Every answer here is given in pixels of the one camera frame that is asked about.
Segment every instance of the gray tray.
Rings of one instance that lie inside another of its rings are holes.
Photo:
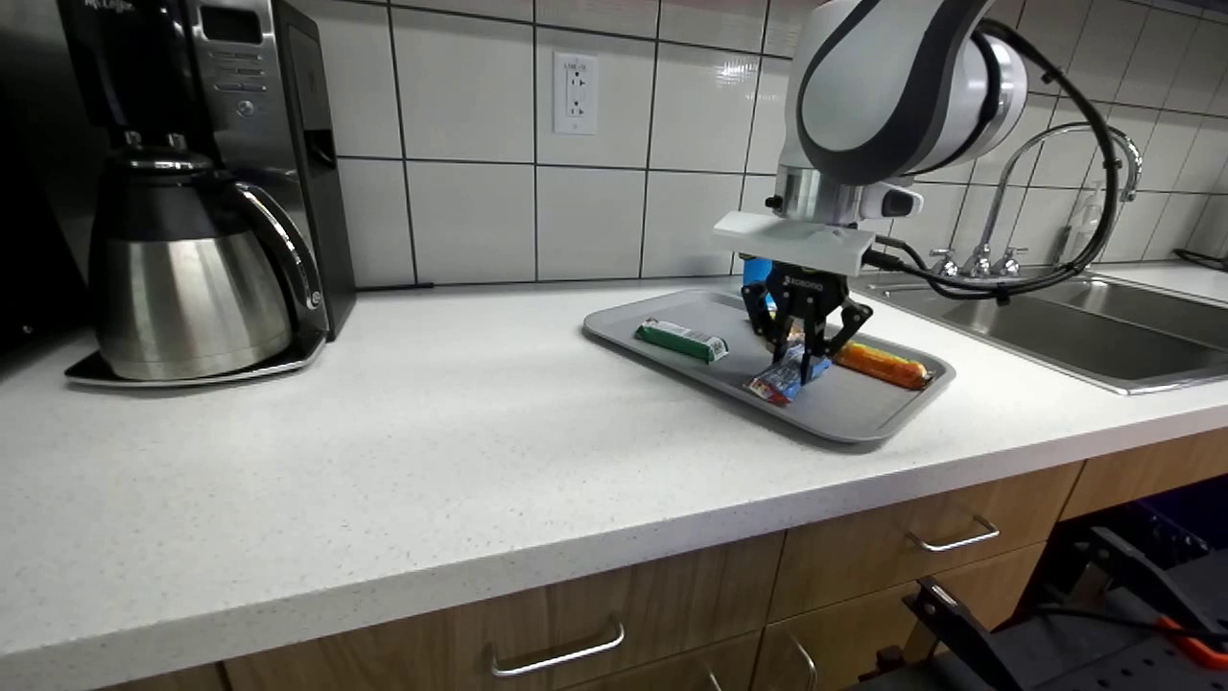
[[[729,351],[714,363],[697,363],[691,355],[674,355],[660,344],[638,342],[633,328],[646,318],[669,318],[669,321],[724,336]],[[614,344],[616,351],[629,351],[662,373],[674,373],[691,383],[701,383],[719,394],[729,394],[739,406],[752,406],[789,431],[801,431],[807,438],[843,440],[843,445],[877,445],[895,438],[954,376],[954,367],[932,351],[858,335],[856,342],[868,342],[902,355],[916,355],[932,376],[930,388],[907,392],[848,367],[830,367],[789,406],[770,406],[752,392],[746,392],[746,383],[770,363],[770,351],[748,328],[739,295],[732,291],[674,291],[646,304],[593,309],[584,318],[584,335]]]

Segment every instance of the wooden cabinet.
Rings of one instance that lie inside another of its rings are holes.
[[[517,589],[123,691],[815,691],[850,688],[948,582],[1013,614],[1059,519],[1228,473],[1228,431]]]
[[[546,691],[755,633],[779,536],[229,661],[235,691]]]
[[[748,691],[761,633],[567,691]]]
[[[1039,548],[1005,553],[969,568],[944,573],[948,582],[985,626],[1013,614]],[[876,652],[907,644],[913,614],[902,598],[913,587],[885,587],[868,598],[825,606],[801,616],[766,626],[761,649],[755,691],[836,691],[856,688],[858,675],[876,672]]]
[[[1077,466],[1031,473],[788,534],[770,616],[1044,546]]]
[[[1083,464],[1063,519],[1095,515],[1211,474],[1228,474],[1228,431],[1179,438],[1165,445],[1123,449]]]

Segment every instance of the stainless steel carafe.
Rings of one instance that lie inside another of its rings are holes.
[[[238,373],[325,335],[302,232],[206,157],[111,157],[89,259],[101,351],[128,378]]]

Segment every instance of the white countertop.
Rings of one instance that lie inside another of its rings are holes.
[[[1225,271],[1123,267],[1228,295]],[[363,295],[300,376],[0,373],[0,688],[91,688],[1228,426],[877,305],[954,383],[876,451],[807,445],[579,335],[662,287]]]

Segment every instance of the coffee maker base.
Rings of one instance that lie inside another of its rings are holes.
[[[270,355],[261,363],[249,363],[249,367],[238,367],[238,373],[224,373],[224,376],[188,376],[188,378],[123,378],[102,359],[102,351],[89,351],[84,359],[66,367],[66,376],[77,388],[116,388],[116,392],[224,388],[224,383],[247,383],[247,378],[270,378],[270,376],[300,373],[318,355],[323,344],[325,344],[325,336],[290,336],[288,349],[279,349],[276,355]]]

